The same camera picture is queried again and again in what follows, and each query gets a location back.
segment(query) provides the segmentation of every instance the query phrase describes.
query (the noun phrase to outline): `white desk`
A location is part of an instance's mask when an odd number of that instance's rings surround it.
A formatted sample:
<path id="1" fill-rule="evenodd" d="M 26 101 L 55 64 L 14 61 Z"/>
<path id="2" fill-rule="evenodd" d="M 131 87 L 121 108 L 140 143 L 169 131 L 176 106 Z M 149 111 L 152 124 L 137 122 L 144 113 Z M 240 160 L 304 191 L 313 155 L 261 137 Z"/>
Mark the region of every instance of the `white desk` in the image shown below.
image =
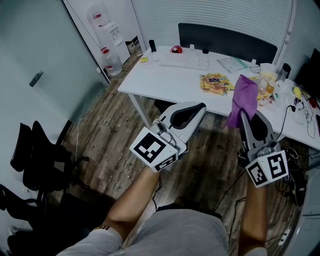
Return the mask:
<path id="1" fill-rule="evenodd" d="M 200 88 L 200 75 L 221 73 L 226 75 L 233 85 L 236 84 L 239 75 L 241 74 L 246 77 L 257 76 L 257 74 L 251 72 L 249 68 L 244 68 L 234 73 L 228 73 L 217 62 L 218 59 L 226 58 L 228 56 L 212 52 L 207 54 L 209 57 L 209 69 L 206 71 L 182 67 L 160 66 L 158 62 L 154 61 L 158 60 L 159 55 L 164 52 L 168 53 L 170 49 L 171 47 L 168 46 L 158 46 L 157 52 L 153 53 L 148 49 L 143 56 L 148 56 L 149 62 L 138 62 L 118 88 L 119 92 L 127 93 L 129 95 L 147 127 L 149 127 L 152 122 L 146 113 L 139 96 L 173 103 L 203 102 L 205 103 L 208 112 L 227 117 L 232 109 L 234 92 L 228 92 L 228 94 L 224 96 L 211 92 L 204 92 Z M 188 54 L 203 54 L 200 50 L 194 52 L 191 52 L 189 49 L 183 50 L 184 53 Z M 285 83 L 288 86 L 294 84 L 293 81 L 288 79 Z M 280 133 L 286 107 L 287 106 L 279 107 L 275 112 L 268 111 L 264 107 L 258 107 L 258 110 L 270 121 L 274 132 Z M 309 113 L 312 114 L 310 107 L 307 107 Z M 316 122 L 316 114 L 320 115 L 320 110 L 313 108 L 312 111 L 314 113 L 312 118 L 312 120 L 314 120 L 314 126 L 313 123 L 309 124 L 309 133 L 312 136 L 315 134 L 314 139 L 308 136 L 307 123 L 304 122 L 303 125 L 297 124 L 289 114 L 286 116 L 282 135 L 320 150 L 320 137 Z"/>

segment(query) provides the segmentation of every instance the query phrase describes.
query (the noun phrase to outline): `power strip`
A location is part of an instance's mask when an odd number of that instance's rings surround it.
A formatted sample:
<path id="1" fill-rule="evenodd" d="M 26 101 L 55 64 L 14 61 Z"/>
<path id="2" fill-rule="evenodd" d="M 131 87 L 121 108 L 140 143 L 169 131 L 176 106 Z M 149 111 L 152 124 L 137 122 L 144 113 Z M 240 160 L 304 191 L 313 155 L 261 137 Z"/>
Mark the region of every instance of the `power strip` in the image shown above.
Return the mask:
<path id="1" fill-rule="evenodd" d="M 285 243 L 285 241 L 287 240 L 287 237 L 288 237 L 288 235 L 289 235 L 289 233 L 290 233 L 290 230 L 291 230 L 291 229 L 286 229 L 286 230 L 284 231 L 284 233 L 283 233 L 280 241 L 278 242 L 278 246 L 282 246 L 282 245 Z"/>

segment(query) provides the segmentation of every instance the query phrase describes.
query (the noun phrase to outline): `yellow sticky note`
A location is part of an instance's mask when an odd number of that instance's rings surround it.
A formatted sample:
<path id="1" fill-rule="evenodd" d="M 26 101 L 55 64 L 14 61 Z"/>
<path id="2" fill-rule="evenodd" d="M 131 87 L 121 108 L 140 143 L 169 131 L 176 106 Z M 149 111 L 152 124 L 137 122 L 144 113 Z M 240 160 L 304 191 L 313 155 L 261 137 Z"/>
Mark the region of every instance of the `yellow sticky note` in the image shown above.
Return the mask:
<path id="1" fill-rule="evenodd" d="M 141 63 L 148 62 L 148 61 L 149 61 L 148 57 L 143 57 L 143 58 L 140 59 Z"/>

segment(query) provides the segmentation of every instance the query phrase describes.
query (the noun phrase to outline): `forearm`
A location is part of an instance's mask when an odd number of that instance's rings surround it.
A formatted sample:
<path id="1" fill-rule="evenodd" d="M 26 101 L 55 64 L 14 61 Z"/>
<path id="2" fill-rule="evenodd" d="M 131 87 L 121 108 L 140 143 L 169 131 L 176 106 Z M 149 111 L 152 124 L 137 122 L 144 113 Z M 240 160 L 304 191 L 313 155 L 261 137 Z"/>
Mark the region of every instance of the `forearm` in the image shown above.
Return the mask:
<path id="1" fill-rule="evenodd" d="M 238 255 L 256 247 L 264 247 L 267 238 L 267 187 L 256 188 L 248 179 L 242 216 Z"/>
<path id="2" fill-rule="evenodd" d="M 102 225 L 116 229 L 125 240 L 146 209 L 159 176 L 160 172 L 154 173 L 149 167 L 144 167 L 136 180 L 113 204 Z"/>

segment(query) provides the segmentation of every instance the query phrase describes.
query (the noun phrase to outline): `computer monitor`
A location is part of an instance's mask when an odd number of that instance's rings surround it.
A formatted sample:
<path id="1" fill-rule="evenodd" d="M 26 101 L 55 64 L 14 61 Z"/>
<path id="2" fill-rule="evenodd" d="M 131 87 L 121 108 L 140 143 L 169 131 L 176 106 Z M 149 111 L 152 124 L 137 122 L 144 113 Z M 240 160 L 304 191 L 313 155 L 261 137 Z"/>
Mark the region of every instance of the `computer monitor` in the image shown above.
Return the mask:
<path id="1" fill-rule="evenodd" d="M 317 49 L 314 49 L 309 62 L 303 64 L 295 82 L 302 85 L 303 89 L 307 91 L 311 97 L 320 99 L 319 67 L 320 52 Z"/>

